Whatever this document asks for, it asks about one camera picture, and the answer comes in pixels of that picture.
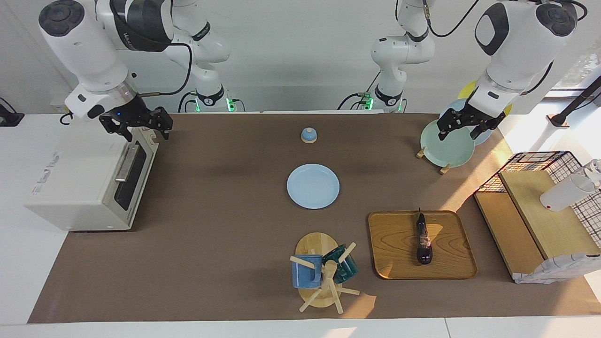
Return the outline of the toaster oven glass door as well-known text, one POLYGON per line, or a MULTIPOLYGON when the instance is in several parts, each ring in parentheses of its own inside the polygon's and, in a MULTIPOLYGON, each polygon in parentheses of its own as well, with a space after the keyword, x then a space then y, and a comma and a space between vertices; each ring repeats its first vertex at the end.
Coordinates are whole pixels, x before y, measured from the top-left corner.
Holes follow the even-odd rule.
POLYGON ((114 214, 127 224, 131 224, 134 218, 154 156, 153 148, 146 141, 138 139, 126 144, 117 165, 108 201, 114 214))

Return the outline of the dark purple eggplant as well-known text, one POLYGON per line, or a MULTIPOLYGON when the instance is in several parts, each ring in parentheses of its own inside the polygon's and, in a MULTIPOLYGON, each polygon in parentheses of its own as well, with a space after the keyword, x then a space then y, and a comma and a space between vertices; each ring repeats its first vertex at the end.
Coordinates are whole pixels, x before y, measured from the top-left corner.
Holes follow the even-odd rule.
POLYGON ((433 248, 427 229, 427 222, 425 215, 421 209, 418 210, 418 219, 416 221, 416 229, 418 232, 418 248, 416 250, 416 258, 422 265, 427 265, 432 262, 433 259, 433 248))

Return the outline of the white toaster oven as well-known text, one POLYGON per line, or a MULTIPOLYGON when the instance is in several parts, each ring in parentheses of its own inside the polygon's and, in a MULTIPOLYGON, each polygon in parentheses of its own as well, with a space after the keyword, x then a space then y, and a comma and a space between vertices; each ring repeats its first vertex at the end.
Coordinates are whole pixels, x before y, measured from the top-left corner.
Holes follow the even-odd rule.
MULTIPOLYGON (((159 144, 154 130, 130 131, 132 141, 146 141, 156 155, 159 144)), ((107 133, 99 122, 73 120, 24 207, 64 231, 129 230, 135 215, 131 224, 125 223, 108 201, 126 144, 124 137, 107 133)))

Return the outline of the pale green racked plate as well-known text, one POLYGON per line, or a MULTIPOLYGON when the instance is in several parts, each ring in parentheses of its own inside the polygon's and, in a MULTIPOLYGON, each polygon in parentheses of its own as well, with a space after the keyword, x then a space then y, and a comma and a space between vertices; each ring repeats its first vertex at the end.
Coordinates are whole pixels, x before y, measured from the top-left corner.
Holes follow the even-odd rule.
POLYGON ((420 146, 427 160, 443 168, 455 168, 467 163, 475 150, 475 141, 470 136, 470 130, 454 130, 441 141, 437 122, 429 122, 420 137, 420 146))

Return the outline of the light blue racked plate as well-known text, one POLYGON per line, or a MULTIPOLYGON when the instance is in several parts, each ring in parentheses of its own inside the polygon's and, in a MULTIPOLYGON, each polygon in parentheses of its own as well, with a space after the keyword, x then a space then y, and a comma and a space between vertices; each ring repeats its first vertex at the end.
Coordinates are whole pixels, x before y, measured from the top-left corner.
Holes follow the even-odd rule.
MULTIPOLYGON (((452 109, 457 110, 457 111, 459 111, 460 109, 463 109, 466 101, 467 101, 467 98, 459 98, 459 99, 454 100, 453 102, 449 103, 447 107, 445 107, 444 109, 442 109, 442 111, 439 114, 439 117, 442 117, 444 115, 444 113, 448 109, 452 108, 452 109)), ((493 130, 490 130, 490 129, 487 130, 487 131, 485 131, 485 132, 483 132, 483 133, 481 133, 474 140, 475 145, 478 146, 478 145, 486 142, 489 139, 489 137, 492 135, 492 133, 493 133, 493 130)))

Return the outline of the yellow racked plate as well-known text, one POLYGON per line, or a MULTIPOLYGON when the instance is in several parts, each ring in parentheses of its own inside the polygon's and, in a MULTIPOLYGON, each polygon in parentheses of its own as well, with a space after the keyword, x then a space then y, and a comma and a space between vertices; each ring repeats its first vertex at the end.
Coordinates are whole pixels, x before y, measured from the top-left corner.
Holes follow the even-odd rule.
MULTIPOLYGON (((474 80, 468 84, 466 84, 459 92, 457 98, 458 99, 467 99, 472 92, 475 90, 475 84, 477 83, 477 80, 474 80)), ((507 105, 504 110, 503 113, 508 116, 509 114, 511 114, 511 111, 513 109, 513 104, 509 104, 507 105)))

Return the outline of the wooden plate rack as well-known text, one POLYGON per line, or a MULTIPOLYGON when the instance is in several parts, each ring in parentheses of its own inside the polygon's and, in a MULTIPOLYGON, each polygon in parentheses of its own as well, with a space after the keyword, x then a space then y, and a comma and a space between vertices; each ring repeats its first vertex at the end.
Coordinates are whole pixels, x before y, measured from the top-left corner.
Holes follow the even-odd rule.
MULTIPOLYGON (((422 159, 425 157, 426 147, 422 147, 419 152, 415 155, 418 159, 422 159)), ((440 175, 445 175, 451 169, 451 164, 447 163, 444 167, 442 167, 439 171, 440 175)))

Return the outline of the black tripod stand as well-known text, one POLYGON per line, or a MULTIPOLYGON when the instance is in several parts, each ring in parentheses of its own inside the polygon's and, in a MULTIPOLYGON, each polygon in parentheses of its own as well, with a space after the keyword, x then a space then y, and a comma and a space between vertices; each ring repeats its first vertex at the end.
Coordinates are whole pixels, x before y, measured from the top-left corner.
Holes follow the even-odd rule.
POLYGON ((601 96, 601 75, 599 75, 583 92, 558 114, 547 115, 547 120, 555 128, 569 128, 567 117, 573 111, 586 107, 601 96))

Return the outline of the white plastic cup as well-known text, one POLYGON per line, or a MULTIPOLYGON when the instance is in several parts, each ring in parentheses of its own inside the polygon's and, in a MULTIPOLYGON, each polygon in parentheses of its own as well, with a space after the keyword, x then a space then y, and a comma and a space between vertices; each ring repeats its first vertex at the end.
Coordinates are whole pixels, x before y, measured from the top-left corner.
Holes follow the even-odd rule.
POLYGON ((592 195, 599 187, 601 179, 570 175, 544 192, 539 200, 545 208, 558 212, 592 195))

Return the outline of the wooden step shelf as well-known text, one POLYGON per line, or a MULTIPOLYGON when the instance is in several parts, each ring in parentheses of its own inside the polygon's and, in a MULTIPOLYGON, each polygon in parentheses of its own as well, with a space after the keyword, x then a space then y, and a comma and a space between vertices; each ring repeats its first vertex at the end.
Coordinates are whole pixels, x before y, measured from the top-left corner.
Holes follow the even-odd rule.
POLYGON ((509 273, 532 273, 558 255, 601 254, 575 212, 554 212, 539 197, 554 186, 547 172, 502 172, 507 193, 474 194, 509 273))

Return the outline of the clear glass cup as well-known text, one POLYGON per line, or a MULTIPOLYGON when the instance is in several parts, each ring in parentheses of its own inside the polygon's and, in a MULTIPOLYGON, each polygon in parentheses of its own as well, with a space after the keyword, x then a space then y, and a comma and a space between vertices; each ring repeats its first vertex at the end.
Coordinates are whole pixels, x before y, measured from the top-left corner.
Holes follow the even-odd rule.
POLYGON ((601 190, 601 160, 591 160, 582 166, 582 175, 587 178, 597 190, 601 190))

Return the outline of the white checked cloth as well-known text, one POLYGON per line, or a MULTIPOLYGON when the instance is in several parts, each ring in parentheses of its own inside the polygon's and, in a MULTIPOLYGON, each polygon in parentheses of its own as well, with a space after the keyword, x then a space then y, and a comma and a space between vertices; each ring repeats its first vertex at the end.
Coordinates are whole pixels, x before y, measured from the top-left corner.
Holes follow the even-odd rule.
POLYGON ((513 281, 519 283, 550 284, 563 282, 601 270, 601 254, 573 253, 558 255, 543 261, 530 273, 513 273, 513 281))

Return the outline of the dark green ceramic mug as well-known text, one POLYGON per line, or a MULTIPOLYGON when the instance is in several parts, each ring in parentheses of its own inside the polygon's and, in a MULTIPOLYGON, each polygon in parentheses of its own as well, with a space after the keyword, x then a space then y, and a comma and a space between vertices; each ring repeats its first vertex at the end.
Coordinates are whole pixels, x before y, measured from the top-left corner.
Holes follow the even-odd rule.
POLYGON ((339 262, 340 257, 346 249, 347 246, 341 244, 322 257, 323 265, 325 265, 327 261, 335 261, 335 263, 337 263, 337 270, 333 276, 333 281, 337 284, 347 282, 358 273, 358 266, 351 255, 348 255, 344 261, 339 262))

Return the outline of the wooden mug tree stand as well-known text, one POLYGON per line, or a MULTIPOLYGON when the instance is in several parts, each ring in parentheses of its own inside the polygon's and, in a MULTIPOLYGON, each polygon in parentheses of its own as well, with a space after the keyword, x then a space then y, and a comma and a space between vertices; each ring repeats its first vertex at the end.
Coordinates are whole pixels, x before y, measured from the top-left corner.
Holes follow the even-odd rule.
MULTIPOLYGON (((319 254, 323 257, 337 246, 339 246, 339 244, 326 233, 309 233, 299 240, 295 248, 295 253, 290 255, 289 261, 291 263, 295 261, 305 265, 305 267, 312 267, 308 262, 294 258, 293 256, 297 254, 319 254)), ((340 257, 339 262, 344 261, 345 258, 354 250, 355 246, 355 243, 347 246, 347 249, 340 257)), ((335 305, 338 314, 341 315, 344 313, 343 306, 340 302, 340 295, 343 293, 359 295, 359 291, 345 288, 343 284, 334 283, 333 276, 336 270, 337 263, 335 263, 335 261, 327 261, 325 265, 322 264, 321 286, 314 289, 298 289, 298 293, 303 299, 303 304, 299 308, 300 312, 305 312, 305 310, 307 310, 309 307, 325 308, 335 305)))

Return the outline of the blue ceramic mug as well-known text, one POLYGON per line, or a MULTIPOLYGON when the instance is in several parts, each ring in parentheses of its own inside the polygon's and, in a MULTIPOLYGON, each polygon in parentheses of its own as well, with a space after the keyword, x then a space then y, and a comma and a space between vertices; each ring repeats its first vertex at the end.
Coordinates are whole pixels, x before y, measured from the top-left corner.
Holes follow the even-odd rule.
POLYGON ((322 284, 322 255, 297 254, 294 258, 308 262, 312 267, 305 267, 292 262, 292 282, 297 289, 314 289, 322 284))

